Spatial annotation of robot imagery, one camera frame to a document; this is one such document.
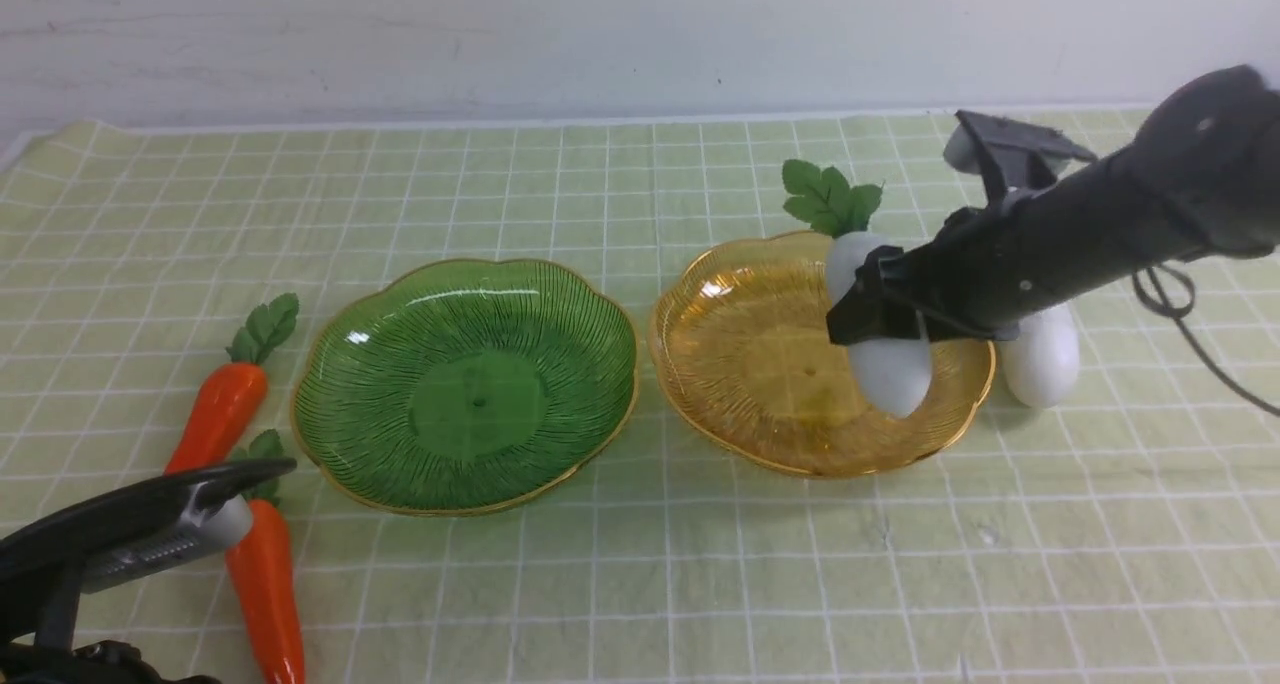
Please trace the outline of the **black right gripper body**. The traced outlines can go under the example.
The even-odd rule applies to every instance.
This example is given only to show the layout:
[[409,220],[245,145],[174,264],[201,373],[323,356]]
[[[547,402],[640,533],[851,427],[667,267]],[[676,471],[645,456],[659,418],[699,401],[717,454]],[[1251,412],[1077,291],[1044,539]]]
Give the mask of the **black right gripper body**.
[[1021,242],[1006,216],[970,208],[915,248],[868,256],[868,336],[881,339],[1016,339],[1033,314],[1075,298],[1059,268]]

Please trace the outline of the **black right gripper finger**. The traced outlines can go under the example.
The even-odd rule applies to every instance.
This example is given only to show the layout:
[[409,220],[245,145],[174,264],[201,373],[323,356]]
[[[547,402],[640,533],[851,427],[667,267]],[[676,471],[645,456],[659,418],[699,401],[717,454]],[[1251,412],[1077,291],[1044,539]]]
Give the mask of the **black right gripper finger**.
[[829,310],[826,330],[832,345],[874,339],[925,341],[925,325],[901,287],[901,247],[833,247],[826,260]]

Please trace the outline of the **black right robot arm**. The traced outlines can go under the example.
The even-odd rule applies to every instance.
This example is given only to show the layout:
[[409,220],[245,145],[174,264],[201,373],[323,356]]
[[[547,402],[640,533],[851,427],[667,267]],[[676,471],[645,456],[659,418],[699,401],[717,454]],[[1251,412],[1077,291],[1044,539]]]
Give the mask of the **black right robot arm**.
[[1194,78],[1132,142],[1096,156],[1061,131],[972,110],[945,161],[984,208],[915,248],[876,247],[833,301],[833,345],[1009,341],[1024,319],[1170,261],[1277,247],[1277,91],[1251,65]]

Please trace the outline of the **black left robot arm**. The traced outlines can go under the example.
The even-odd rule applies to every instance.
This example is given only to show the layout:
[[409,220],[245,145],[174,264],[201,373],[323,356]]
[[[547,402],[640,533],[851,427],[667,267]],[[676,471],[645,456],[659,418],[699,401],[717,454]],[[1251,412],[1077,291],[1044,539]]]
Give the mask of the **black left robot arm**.
[[74,644],[84,580],[82,558],[3,574],[3,681],[169,683],[132,644]]

